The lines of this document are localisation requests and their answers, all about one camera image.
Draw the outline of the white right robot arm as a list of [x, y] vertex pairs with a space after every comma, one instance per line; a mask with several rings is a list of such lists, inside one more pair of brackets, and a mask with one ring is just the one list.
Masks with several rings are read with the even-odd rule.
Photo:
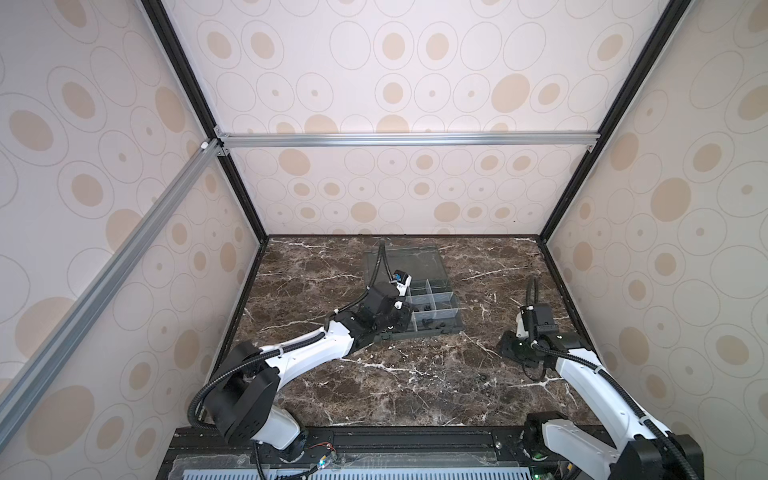
[[610, 436], [597, 439], [560, 412], [527, 416], [522, 448], [534, 461], [558, 455], [594, 479], [702, 479], [704, 453], [689, 435], [677, 435], [618, 383], [573, 332], [562, 332], [552, 309], [528, 300], [516, 328], [504, 332], [500, 355], [524, 368], [553, 370], [574, 387]]

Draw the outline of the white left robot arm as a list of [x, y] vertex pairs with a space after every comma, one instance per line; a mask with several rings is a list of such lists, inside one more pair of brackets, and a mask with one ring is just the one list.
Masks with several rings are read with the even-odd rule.
[[218, 431], [230, 445], [259, 441], [289, 450], [301, 436], [297, 421], [274, 405], [276, 394], [314, 368], [371, 345], [411, 320], [406, 283], [368, 286], [361, 298], [330, 313], [325, 326], [278, 345], [246, 341], [230, 352], [195, 395], [188, 420]]

